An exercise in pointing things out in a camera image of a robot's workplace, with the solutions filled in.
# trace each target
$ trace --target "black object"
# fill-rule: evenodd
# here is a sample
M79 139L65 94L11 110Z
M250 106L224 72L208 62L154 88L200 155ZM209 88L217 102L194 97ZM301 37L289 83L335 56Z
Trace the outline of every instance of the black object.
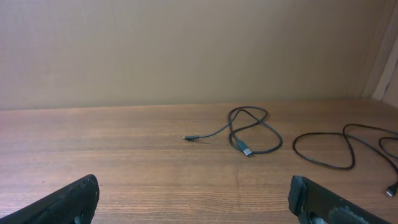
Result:
M87 175L0 219L0 224L90 224L99 198L96 177Z
M246 108L256 109L256 110L263 111L263 112L265 112L265 115L264 115L261 119L259 119L259 118L255 117L253 114L251 114L250 112L248 112L247 110L245 110ZM256 122L255 122L255 123L252 123L252 124L250 124L250 125L248 125L248 126L242 127L242 128L233 129L232 123L234 122L234 120L236 119L237 115L238 115L241 111L247 113L249 116L251 116L252 118L254 118L254 119L256 120ZM264 120L267 118L267 116L268 116L268 111L265 110L264 108L260 108L260 107L257 107L257 106L240 106L240 107L238 107L238 108L235 108L235 109L231 110L231 111L228 113L228 124L226 124L226 125L225 125L224 127L222 127L220 130L215 131L215 132L213 132L213 133L211 133L211 134L204 135L204 136L185 136L185 137L183 137L183 138L184 138L185 140L194 140L194 139L198 139L198 138L207 138L207 137L213 136L213 135L215 135L215 134L218 134L218 133L220 133L222 130L224 130L224 129L226 129L227 127L229 127L229 131L230 131L229 137L228 137L229 143L230 143L235 149L237 149L237 150L243 152L245 155L250 156L251 154L265 154L265 153L273 152L273 151L279 149L279 148L282 146L283 140L282 140L282 136L281 136L273 127L271 127L269 124L266 124L266 123L264 122ZM245 129L247 129L247 128L251 128L251 127L256 126L256 125L258 125L258 124L262 124L264 127L270 129L270 130L278 137L279 144L278 144L277 146L273 147L272 149L267 149L267 150L262 150L262 151L252 151L242 140L240 140L240 139L236 136L236 133L237 133L238 131L242 131L242 130L245 130Z
M300 135L299 137L297 137L297 138L294 139L294 142L293 142L293 150L297 153L297 155L299 155L299 156L302 157L303 159L308 160L308 161L310 161L310 162L312 162L312 163L314 163L314 164L316 164L316 165L320 165L320 166L327 167L327 168L332 168L332 169L338 169L338 170L350 170L350 169L354 168L354 166L355 166L355 153L354 153L353 147L352 147L352 145L351 145L351 143L349 142L348 139L354 139L354 140L357 140L357 141L363 143L364 145L366 145L367 147L371 148L373 151L375 151L376 153L378 153L380 156L382 156L383 158L385 158L385 160L386 160L388 163L390 163L390 165L392 166L392 168L395 170L395 172L396 172L397 175L398 175L398 167L397 167L386 155L384 155L381 151L377 150L375 147L373 147L372 145L370 145L369 143L367 143L366 141L364 141L364 140L362 140L362 139L360 139L360 138L358 138L358 137L355 137L355 136L350 135L350 134L346 134L346 129L347 129L347 127L350 127L350 126L356 126L356 127L360 127L360 128L374 129L374 130L384 131L384 132L387 132L387 133L390 133L390 134L398 135L398 132L396 132L396 131L391 131L391 130L384 129L384 128L378 128L378 127L373 127L373 126L368 126L368 125L363 125L363 124L347 124L346 126L343 127L343 132L342 132L342 133L305 133L305 134L302 134L302 135ZM327 134L327 135L337 135L337 136L343 136L343 137L344 137L344 139L345 139L345 141L346 141L346 143L347 143L347 145L348 145L349 152L350 152L350 154L351 154L351 165L350 165L350 166L348 166L348 167L339 167L339 166L334 166L334 165L326 164L326 163L324 163L324 162L316 161L315 159L309 158L308 156L304 156L303 154L299 153L298 150L296 149L297 141L298 141L300 138L302 138L302 137L304 137L304 136L325 135L325 134ZM388 155L390 155L391 157L393 157L393 158L395 158L395 159L398 159L398 156L396 156L396 155L394 155L393 153L389 152L389 151L382 145L382 142L383 142L383 140L385 140L385 139L395 140L395 141L396 141L396 140L398 140L398 138L394 138L394 137L383 137L383 138L380 138L380 139L379 139L379 146L380 146L380 148L381 148L385 153L387 153ZM387 190L386 190L386 194L387 194L389 197L393 197L393 196L396 194L397 189L398 189L398 181L395 182L394 184L388 186L388 188L387 188Z
M301 176L293 176L288 200L301 224L389 223Z

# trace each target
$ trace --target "black cable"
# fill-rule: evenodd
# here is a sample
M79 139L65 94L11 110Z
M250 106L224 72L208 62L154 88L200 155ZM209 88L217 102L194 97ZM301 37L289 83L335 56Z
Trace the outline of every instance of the black cable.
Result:
M265 115L261 119L259 119L256 116L254 116L253 114L251 114L250 112L248 112L247 110L245 110L246 108L261 110L261 111L265 112ZM236 119L236 117L238 116L238 114L241 111L247 113L249 116L251 116L253 119L255 119L256 122L252 123L250 125L247 125L245 127L242 127L242 128L233 129L232 123L234 122L234 120ZM283 140L282 140L282 136L272 126L270 126L269 124L266 124L264 122L264 120L267 118L267 116L268 116L268 111L265 110L264 108L260 108L260 107L257 107L257 106L240 106L238 108L235 108L235 109L231 110L228 113L228 124L223 126L220 130L215 131L215 132L213 132L211 134L203 135L203 136L185 136L183 138L185 140L194 140L194 139L199 139L199 138L208 138L210 136L213 136L215 134L220 133L222 130L224 130L227 127L229 127L229 131L230 131L229 137L228 137L229 143L235 149L245 153L245 155L249 156L251 154L264 154L264 153L273 152L273 151L279 149L282 146ZM264 127L270 129L278 137L279 144L277 146L273 147L272 149L267 149L267 150L262 150L262 151L252 151L252 150L250 150L250 148L242 140L240 140L236 136L237 132L245 130L247 128L251 128L251 127L256 126L258 124L262 124Z
M360 139L360 138L357 138L357 137L355 137L355 136L353 136L353 135L346 134L346 129L347 129L347 127L349 127L349 126L357 126L357 127L360 127L360 128L375 129L375 130L384 131L384 132L387 132L387 133L391 133L391 134L398 135L398 132L396 132L396 131L391 131L391 130L384 129L384 128L378 128L378 127L373 127L373 126L368 126L368 125L363 125L363 124L346 124L346 125L343 127L342 133L305 133L305 134L302 134L302 135L300 135L299 137L297 137L297 138L294 139L294 141L293 141L293 150L295 151L296 154L298 154L298 155L299 155L300 157L302 157L303 159L308 160L308 161L310 161L310 162L312 162L312 163L314 163L314 164L316 164L316 165L320 165L320 166L327 167L327 168L331 168L331 169L350 170L350 169L354 168L354 166L355 166L355 153L354 153L353 147L352 147L352 145L351 145L351 143L350 143L350 141L349 141L348 139L355 139L355 140L359 141L360 143L364 144L365 146L371 148L373 151L375 151L376 153L378 153L378 154L379 154L380 156L382 156L383 158L385 158L385 160L386 160L388 163L390 163L390 165L391 165L392 168L395 170L395 172L397 173L397 176L398 176L398 167L397 167L386 155L384 155L381 151L377 150L375 147L373 147L372 145L370 145L370 144L367 143L366 141L364 141L364 140L362 140L362 139ZM320 162L320 161L317 161L317 160L315 160L315 159L309 158L308 156L304 156L303 154L299 153L298 150L296 149L297 141L298 141L300 138L302 138L302 137L304 137L304 136L325 135L325 134L327 134L327 135L337 135L337 136L343 136L343 137L344 137L344 139L345 139L345 141L346 141L346 143L347 143L347 145L348 145L349 152L350 152L350 154L351 154L351 165L350 165L350 166L348 166L348 167L339 167L339 166L334 166L334 165L326 164L326 163L324 163L324 162ZM396 141L396 140L398 140L398 138L395 138L395 137L383 137L383 138L380 138L380 139L379 139L379 146L380 146L380 148L381 148L385 153L387 153L389 156L391 156L391 157L393 157L393 158L395 158L395 159L398 159L398 156L396 156L396 155L394 155L393 153L389 152L389 151L382 145L382 142L383 142L383 140L385 140L385 139L390 139L390 140L395 140L395 141ZM396 183L392 184L391 186L389 186L389 187L387 188L386 194L388 194L388 196L390 196L390 197L393 197L393 196L396 194L397 189L398 189L398 181L397 181Z

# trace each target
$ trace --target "tabletop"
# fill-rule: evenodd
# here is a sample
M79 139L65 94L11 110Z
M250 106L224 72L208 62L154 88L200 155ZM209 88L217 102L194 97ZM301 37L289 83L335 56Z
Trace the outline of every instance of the tabletop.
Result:
M229 145L228 130L182 139L216 131L231 109L244 105L268 110L266 122L284 139L279 150L246 157ZM242 114L234 127L253 122ZM298 223L287 196L292 176L302 175L398 223L398 198L384 194L397 177L381 156L353 142L355 168L338 171L292 150L300 134L341 131L347 123L398 130L398 110L378 101L328 100L2 111L0 217L94 174L100 197L93 223ZM375 146L385 136L360 128L349 133ZM260 126L238 136L252 150L278 143ZM393 142L388 146L395 150ZM297 148L334 165L350 164L336 136L306 138Z

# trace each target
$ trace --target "wall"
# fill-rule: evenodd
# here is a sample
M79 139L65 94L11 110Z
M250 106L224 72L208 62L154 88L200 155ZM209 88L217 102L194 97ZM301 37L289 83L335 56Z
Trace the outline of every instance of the wall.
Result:
M360 97L389 0L0 1L0 110Z

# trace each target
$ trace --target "white wall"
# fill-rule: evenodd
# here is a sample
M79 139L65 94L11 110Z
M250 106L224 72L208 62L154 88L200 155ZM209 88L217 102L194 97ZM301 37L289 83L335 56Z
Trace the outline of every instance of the white wall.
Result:
M392 2L3 0L0 110L360 97Z

